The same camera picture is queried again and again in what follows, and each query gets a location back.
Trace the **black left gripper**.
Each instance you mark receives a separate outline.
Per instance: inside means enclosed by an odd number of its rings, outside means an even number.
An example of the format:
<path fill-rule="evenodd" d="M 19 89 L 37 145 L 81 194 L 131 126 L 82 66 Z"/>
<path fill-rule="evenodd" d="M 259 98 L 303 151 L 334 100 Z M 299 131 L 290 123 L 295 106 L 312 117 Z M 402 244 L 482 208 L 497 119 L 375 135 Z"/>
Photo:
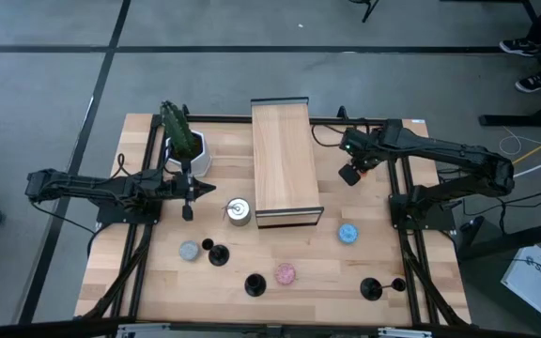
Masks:
<path fill-rule="evenodd" d="M 193 184 L 192 184 L 192 171 L 191 161 L 189 159 L 180 160 L 180 171 L 173 172 L 172 180 L 175 182 L 175 193 L 179 195 L 183 200 L 181 215 L 184 221 L 190 222 L 193 220 L 193 208 L 191 202 L 193 201 Z M 194 182 L 195 197 L 199 198 L 207 193 L 215 191 L 216 186 L 208 184 L 199 180 Z"/>

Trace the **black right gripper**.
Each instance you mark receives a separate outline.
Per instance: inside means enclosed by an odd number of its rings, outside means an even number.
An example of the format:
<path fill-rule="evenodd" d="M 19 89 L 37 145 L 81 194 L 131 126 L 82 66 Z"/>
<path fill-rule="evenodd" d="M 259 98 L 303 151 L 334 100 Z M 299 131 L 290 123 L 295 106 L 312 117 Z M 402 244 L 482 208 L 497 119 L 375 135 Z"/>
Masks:
<path fill-rule="evenodd" d="M 361 175 L 374 169 L 386 160 L 386 155 L 379 148 L 379 137 L 383 128 L 374 128 L 370 131 L 359 131 L 347 128 L 338 147 L 347 152 L 350 161 L 339 171 L 339 176 L 349 185 L 354 186 L 361 179 Z"/>

